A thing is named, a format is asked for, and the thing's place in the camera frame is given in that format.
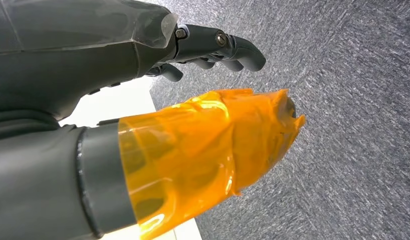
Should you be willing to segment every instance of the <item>prosthetic hand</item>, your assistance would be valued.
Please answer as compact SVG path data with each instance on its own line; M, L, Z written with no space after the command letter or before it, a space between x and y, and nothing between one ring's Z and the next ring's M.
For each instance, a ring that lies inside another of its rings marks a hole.
M133 0L0 0L0 240L151 239L254 183L292 144L286 91L212 91L157 113L67 125L79 99L172 63L260 70L219 29Z

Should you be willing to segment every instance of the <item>transparent plastic cover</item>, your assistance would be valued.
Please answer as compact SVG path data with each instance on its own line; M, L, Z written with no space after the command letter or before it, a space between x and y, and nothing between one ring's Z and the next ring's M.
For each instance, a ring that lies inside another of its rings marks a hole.
M0 53L124 42L165 48L177 20L134 0L0 0Z

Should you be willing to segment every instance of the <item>orange tape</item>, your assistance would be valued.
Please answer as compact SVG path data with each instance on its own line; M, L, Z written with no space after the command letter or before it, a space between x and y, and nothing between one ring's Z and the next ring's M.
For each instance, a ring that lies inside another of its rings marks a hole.
M127 188L141 238L155 238L256 182L281 160L305 117L287 90L211 91L119 121Z

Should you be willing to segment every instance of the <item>white surface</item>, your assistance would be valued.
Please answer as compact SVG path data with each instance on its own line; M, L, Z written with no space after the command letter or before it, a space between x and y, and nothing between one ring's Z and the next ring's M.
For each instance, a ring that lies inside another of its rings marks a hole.
M84 96L74 113L59 122L62 125L95 127L101 120L146 114L156 111L149 90L152 79L138 78L116 87L105 87L93 95ZM137 240L138 225L106 234L103 240ZM196 221L191 219L155 240L202 240Z

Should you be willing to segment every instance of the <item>metal screw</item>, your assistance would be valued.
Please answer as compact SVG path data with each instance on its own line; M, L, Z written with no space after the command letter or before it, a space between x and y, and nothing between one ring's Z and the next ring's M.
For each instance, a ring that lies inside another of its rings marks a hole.
M175 31L175 36L176 36L178 39L185 39L185 38L187 37L186 30L184 30L184 29L182 29L182 28L177 29L177 30Z
M217 38L217 44L220 47L225 46L225 44L227 43L227 36L225 36L223 32L218 32L216 38Z

